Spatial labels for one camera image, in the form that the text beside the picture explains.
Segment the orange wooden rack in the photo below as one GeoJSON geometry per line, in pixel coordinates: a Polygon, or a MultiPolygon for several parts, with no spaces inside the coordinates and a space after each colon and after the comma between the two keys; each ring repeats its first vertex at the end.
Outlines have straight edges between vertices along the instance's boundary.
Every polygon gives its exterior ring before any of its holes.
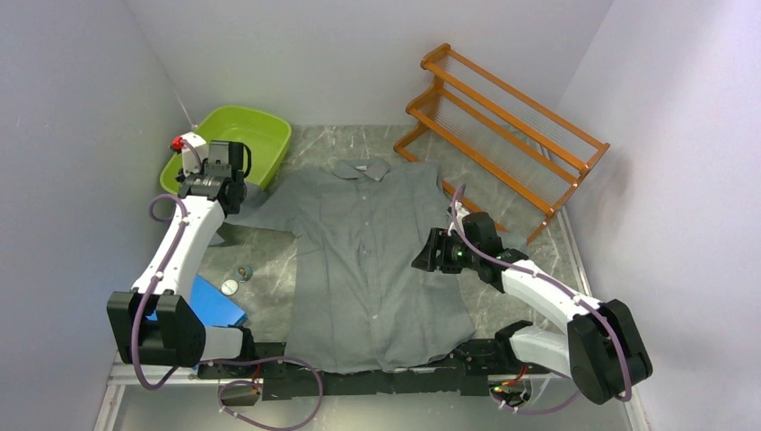
{"type": "MultiPolygon", "coordinates": [[[[591,169],[599,161],[600,157],[602,157],[602,155],[608,150],[610,144],[603,144],[594,137],[583,132],[578,127],[534,101],[526,94],[518,91],[505,81],[502,81],[479,65],[463,57],[461,54],[454,51],[447,43],[442,44],[440,47],[428,53],[420,63],[420,67],[433,74],[433,83],[424,93],[414,98],[407,105],[407,113],[417,119],[417,125],[410,133],[394,144],[394,151],[401,154],[410,162],[419,161],[417,157],[409,152],[407,146],[412,144],[426,131],[432,130],[432,132],[438,134],[450,144],[454,145],[463,154],[467,155],[474,162],[492,173],[497,179],[515,190],[534,207],[544,213],[544,221],[542,221],[528,237],[528,242],[532,242],[547,226],[547,223],[552,217],[557,214],[557,211],[565,201],[568,200],[574,191],[576,191],[584,178],[587,177],[591,169]],[[574,139],[578,138],[579,142],[583,143],[582,145],[590,145],[591,151],[593,151],[591,156],[581,158],[577,154],[583,153],[583,151],[578,151],[578,144],[576,145],[577,151],[569,149],[568,145],[561,145],[559,142],[556,142],[557,139],[550,139],[545,134],[540,133],[537,128],[527,124],[527,121],[520,119],[517,115],[510,113],[506,108],[500,106],[500,104],[485,97],[484,94],[475,90],[473,86],[466,84],[451,71],[451,69],[455,68],[450,67],[452,61],[459,62],[460,66],[465,66],[467,69],[461,68],[464,71],[469,70],[475,72],[477,75],[469,73],[477,79],[486,79],[489,83],[495,86],[496,91],[507,92],[514,98],[514,100],[527,105],[528,109],[533,111],[535,117],[543,117],[543,121],[546,121],[547,119],[551,120],[553,123],[557,124],[557,126],[567,130],[570,134],[573,134],[573,136],[576,136],[574,139]],[[487,154],[482,154],[469,145],[468,142],[466,142],[467,138],[465,136],[459,136],[457,128],[451,127],[445,119],[440,118],[440,104],[443,101],[446,101],[450,106],[466,112],[472,119],[477,120],[481,127],[486,127],[503,138],[505,144],[514,145],[520,149],[523,153],[536,161],[541,169],[549,170],[556,177],[561,179],[564,184],[567,184],[567,189],[559,198],[553,198],[553,201],[548,201],[547,197],[540,196],[541,193],[537,193],[534,188],[525,184],[525,181],[516,179],[510,172],[507,172],[505,169],[498,166],[493,160],[490,160],[490,157],[487,154]],[[530,142],[533,141],[533,143],[536,143],[537,145],[527,144],[516,137],[513,132],[506,129],[503,125],[510,125],[512,128],[517,129],[525,134],[530,142]],[[551,159],[546,157],[543,152],[539,151],[538,145],[541,145],[541,147],[546,149],[550,154],[553,154],[555,158],[551,159]]],[[[449,182],[444,181],[442,185],[448,193],[454,193],[455,188],[449,184],[449,182]]],[[[463,205],[465,205],[470,211],[481,211],[479,206],[469,198],[463,198],[462,200],[463,205]]]]}

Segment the gray shirt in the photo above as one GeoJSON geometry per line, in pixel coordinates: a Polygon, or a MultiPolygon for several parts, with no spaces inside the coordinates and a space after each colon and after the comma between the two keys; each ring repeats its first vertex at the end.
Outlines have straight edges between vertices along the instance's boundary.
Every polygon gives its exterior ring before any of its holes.
{"type": "Polygon", "coordinates": [[[474,332],[456,276],[410,264],[449,200],[438,166],[378,159],[291,174],[232,224],[292,232],[296,287],[286,354],[335,373],[438,359],[474,332]]]}

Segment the gray marble tile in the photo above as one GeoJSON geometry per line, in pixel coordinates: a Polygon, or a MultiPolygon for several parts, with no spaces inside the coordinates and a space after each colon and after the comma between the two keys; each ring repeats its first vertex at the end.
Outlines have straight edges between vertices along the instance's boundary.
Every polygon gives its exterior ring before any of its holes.
{"type": "MultiPolygon", "coordinates": [[[[288,154],[270,187],[276,189],[283,177],[304,166],[332,167],[336,160],[381,157],[391,164],[406,163],[392,147],[410,129],[408,126],[293,127],[288,154]]],[[[455,185],[466,182],[468,197],[509,230],[525,237],[541,221],[541,213],[530,203],[438,136],[430,133],[421,136],[408,148],[424,160],[438,162],[446,180],[455,185]]],[[[207,249],[199,274],[218,287],[234,277],[238,266],[251,266],[253,277],[240,284],[232,300],[248,313],[246,325],[257,340],[285,340],[291,319],[298,319],[291,316],[297,264],[295,238],[290,233],[228,224],[219,234],[225,244],[207,249]]],[[[553,221],[529,246],[529,255],[546,272],[578,289],[567,250],[560,226],[553,221]]],[[[476,338],[490,338],[497,330],[518,320],[548,325],[532,308],[499,294],[472,271],[461,274],[459,282],[477,328],[476,338]]]]}

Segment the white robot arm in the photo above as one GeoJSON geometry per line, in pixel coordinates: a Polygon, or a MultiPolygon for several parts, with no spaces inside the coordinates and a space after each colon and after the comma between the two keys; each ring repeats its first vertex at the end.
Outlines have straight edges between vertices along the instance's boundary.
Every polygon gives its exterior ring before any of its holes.
{"type": "Polygon", "coordinates": [[[561,288],[548,283],[543,278],[550,277],[545,277],[547,274],[527,255],[502,246],[489,214],[465,215],[461,220],[468,242],[478,252],[471,250],[457,233],[433,228],[425,247],[412,262],[413,268],[450,274],[473,269],[482,281],[527,303],[562,332],[542,330],[529,321],[513,323],[494,335],[503,361],[540,365],[570,377],[581,393],[597,404],[624,390],[622,369],[628,370],[631,384],[652,374],[650,358],[626,305],[618,300],[603,303],[556,280],[553,281],[561,288]],[[505,269],[495,263],[499,261],[518,270],[505,269]],[[608,333],[598,316],[615,333],[608,333]],[[625,366],[614,349],[613,337],[623,349],[625,366]]]}
{"type": "Polygon", "coordinates": [[[188,306],[206,246],[224,218],[240,211],[246,196],[242,171],[246,148],[238,142],[207,144],[192,132],[178,136],[172,148],[182,152],[183,167],[178,172],[178,196],[169,197],[178,201],[169,229],[143,275],[129,292],[114,292],[107,306],[119,354],[126,364],[133,362],[133,328],[139,324],[136,345],[144,365],[254,359],[250,330],[204,327],[188,306]],[[137,315],[141,301],[144,312],[137,315]],[[156,318],[150,320],[147,316],[153,312],[156,318]]]}

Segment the metal frame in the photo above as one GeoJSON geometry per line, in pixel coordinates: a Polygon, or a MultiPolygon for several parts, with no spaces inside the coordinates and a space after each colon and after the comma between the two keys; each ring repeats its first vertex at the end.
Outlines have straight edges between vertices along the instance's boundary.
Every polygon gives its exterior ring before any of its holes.
{"type": "MultiPolygon", "coordinates": [[[[425,55],[425,57],[423,57],[423,61],[420,63],[420,67],[433,74],[433,83],[423,94],[414,98],[407,105],[407,113],[417,119],[417,126],[409,134],[399,139],[399,141],[394,145],[394,151],[401,154],[410,162],[417,162],[418,159],[406,149],[408,145],[412,144],[412,142],[414,142],[418,137],[420,137],[424,132],[428,130],[432,130],[439,136],[443,137],[450,144],[459,149],[463,154],[467,155],[474,162],[478,163],[487,171],[492,173],[497,179],[505,183],[508,187],[518,192],[521,196],[528,200],[529,203],[531,203],[534,207],[538,208],[540,211],[542,211],[542,213],[545,214],[544,221],[534,230],[534,232],[529,235],[527,240],[527,242],[534,241],[539,233],[541,233],[541,231],[547,227],[547,223],[549,223],[549,221],[555,217],[558,210],[563,207],[563,204],[565,204],[568,198],[576,191],[582,181],[587,177],[590,170],[594,167],[595,164],[597,164],[602,155],[608,150],[610,144],[603,144],[599,140],[580,130],[578,127],[571,124],[566,119],[563,119],[562,117],[555,114],[552,110],[542,106],[526,94],[518,91],[515,87],[507,84],[505,81],[502,81],[498,77],[490,74],[479,65],[463,57],[461,54],[454,51],[447,43],[440,45],[440,47],[425,55]],[[582,142],[592,146],[595,149],[594,155],[588,160],[582,160],[575,154],[572,154],[570,151],[560,146],[557,142],[554,142],[552,139],[543,135],[535,128],[526,124],[523,120],[519,119],[498,104],[489,100],[483,94],[474,90],[471,86],[465,84],[458,77],[449,73],[445,66],[447,61],[460,62],[462,65],[466,66],[473,72],[480,75],[482,78],[486,79],[488,82],[509,93],[517,100],[525,103],[540,115],[550,119],[558,126],[568,130],[580,138],[582,142]],[[517,128],[520,132],[526,134],[528,137],[539,144],[542,153],[546,154],[548,151],[549,153],[553,154],[555,157],[571,166],[573,168],[573,172],[568,172],[563,166],[553,162],[552,159],[542,156],[539,151],[531,148],[530,145],[523,143],[511,132],[502,128],[499,124],[492,121],[481,111],[473,108],[453,92],[448,91],[445,88],[445,85],[448,85],[458,92],[466,95],[471,101],[474,101],[484,109],[494,114],[497,118],[499,118],[499,120],[513,126],[514,128],[517,128]],[[536,162],[541,164],[545,169],[550,170],[558,178],[567,182],[568,189],[558,200],[549,202],[543,199],[538,193],[535,192],[535,190],[532,190],[531,188],[521,184],[520,181],[513,178],[509,172],[506,172],[496,166],[487,157],[479,153],[477,150],[463,141],[459,136],[457,136],[455,131],[448,129],[444,125],[444,121],[437,121],[439,116],[438,108],[442,97],[445,100],[456,105],[461,110],[464,110],[470,117],[476,119],[479,123],[491,129],[493,132],[505,139],[510,144],[519,148],[523,153],[530,156],[536,162]]],[[[442,185],[444,189],[447,190],[447,192],[450,194],[453,193],[454,187],[452,187],[451,184],[449,184],[447,181],[443,181],[442,185]]],[[[473,212],[480,211],[480,208],[469,199],[463,199],[463,204],[473,212]]],[[[505,230],[503,226],[498,225],[497,227],[505,230]]]]}
{"type": "Polygon", "coordinates": [[[117,421],[121,400],[124,397],[125,386],[123,384],[106,386],[106,393],[103,395],[101,411],[98,412],[98,418],[95,419],[94,431],[111,431],[117,421]]]}

